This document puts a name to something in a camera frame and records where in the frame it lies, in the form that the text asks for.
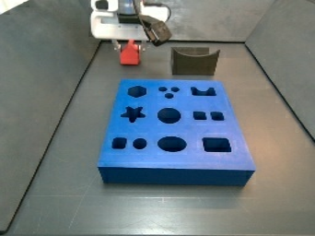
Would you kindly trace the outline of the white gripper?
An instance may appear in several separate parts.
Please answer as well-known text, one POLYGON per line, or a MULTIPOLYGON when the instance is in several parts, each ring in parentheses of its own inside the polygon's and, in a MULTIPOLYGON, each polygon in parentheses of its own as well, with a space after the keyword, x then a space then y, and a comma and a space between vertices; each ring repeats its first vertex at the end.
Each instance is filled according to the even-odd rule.
POLYGON ((169 7, 165 4, 92 4, 90 8, 89 25, 93 37, 112 40, 116 51, 121 51, 120 40, 141 41, 140 52, 145 52, 148 37, 137 15, 167 22, 169 7))

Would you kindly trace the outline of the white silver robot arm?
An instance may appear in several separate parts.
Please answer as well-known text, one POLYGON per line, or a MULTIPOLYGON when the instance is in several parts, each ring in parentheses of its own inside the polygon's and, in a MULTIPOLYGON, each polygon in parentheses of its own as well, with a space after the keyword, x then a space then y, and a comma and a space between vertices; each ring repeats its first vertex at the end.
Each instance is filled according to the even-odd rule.
POLYGON ((167 4, 147 0, 89 0, 89 5, 90 34, 96 39, 109 40, 116 49, 119 41, 149 41, 157 47, 171 39, 167 4))

